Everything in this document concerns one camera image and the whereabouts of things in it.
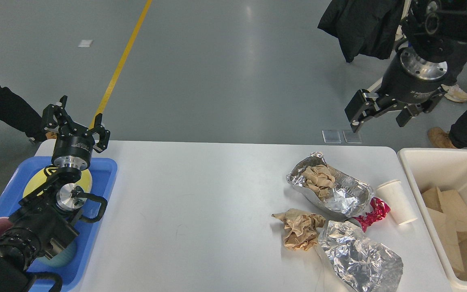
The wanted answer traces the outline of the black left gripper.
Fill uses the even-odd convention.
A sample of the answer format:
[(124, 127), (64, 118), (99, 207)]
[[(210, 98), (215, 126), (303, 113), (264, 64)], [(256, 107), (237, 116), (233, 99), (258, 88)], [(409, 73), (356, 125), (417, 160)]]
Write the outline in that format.
[[(89, 137), (74, 136), (74, 121), (66, 111), (67, 96), (62, 96), (55, 104), (47, 105), (41, 118), (41, 126), (46, 138), (57, 138), (51, 157), (56, 167), (71, 167), (84, 171), (89, 168), (92, 151), (102, 153), (107, 149), (111, 132), (102, 124), (103, 114), (98, 113), (93, 126), (88, 130)], [(98, 135), (98, 142), (93, 137)]]

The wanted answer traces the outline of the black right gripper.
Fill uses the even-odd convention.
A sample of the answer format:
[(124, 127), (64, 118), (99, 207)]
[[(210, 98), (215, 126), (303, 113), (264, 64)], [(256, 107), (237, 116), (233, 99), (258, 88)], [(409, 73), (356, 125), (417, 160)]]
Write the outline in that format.
[(402, 106), (395, 119), (399, 127), (404, 127), (421, 113), (431, 113), (446, 94), (446, 91), (438, 90), (447, 71), (446, 62), (430, 62), (414, 49), (400, 49), (387, 68), (377, 93), (360, 89), (345, 107), (351, 131), (358, 133), (371, 118), (399, 110), (398, 102)]

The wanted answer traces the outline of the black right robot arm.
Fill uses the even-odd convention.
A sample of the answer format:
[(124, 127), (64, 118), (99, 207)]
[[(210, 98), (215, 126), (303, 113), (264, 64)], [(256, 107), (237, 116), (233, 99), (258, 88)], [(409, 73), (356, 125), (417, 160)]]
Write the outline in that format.
[(454, 43), (467, 43), (467, 0), (417, 0), (401, 26), (408, 46), (396, 46), (382, 79), (374, 88), (356, 91), (345, 107), (353, 133), (388, 112), (399, 111), (395, 120), (404, 127), (434, 110), (445, 94), (442, 83)]

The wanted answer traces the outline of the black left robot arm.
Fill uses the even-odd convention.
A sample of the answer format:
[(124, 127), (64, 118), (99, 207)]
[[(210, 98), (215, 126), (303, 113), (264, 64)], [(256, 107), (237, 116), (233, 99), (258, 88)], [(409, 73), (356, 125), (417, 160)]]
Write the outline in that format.
[(102, 114), (93, 127), (74, 122), (66, 111), (67, 96), (45, 107), (44, 129), (57, 131), (51, 157), (57, 170), (19, 201), (10, 215), (11, 227), (0, 235), (0, 292), (28, 292), (37, 280), (53, 282), (50, 291), (62, 289), (62, 277), (53, 272), (29, 272), (38, 257), (52, 259), (66, 250), (79, 235), (78, 221), (96, 223), (102, 219), (107, 199), (76, 185), (66, 195), (63, 187), (76, 184), (89, 168), (92, 152), (103, 152), (111, 135), (102, 125)]

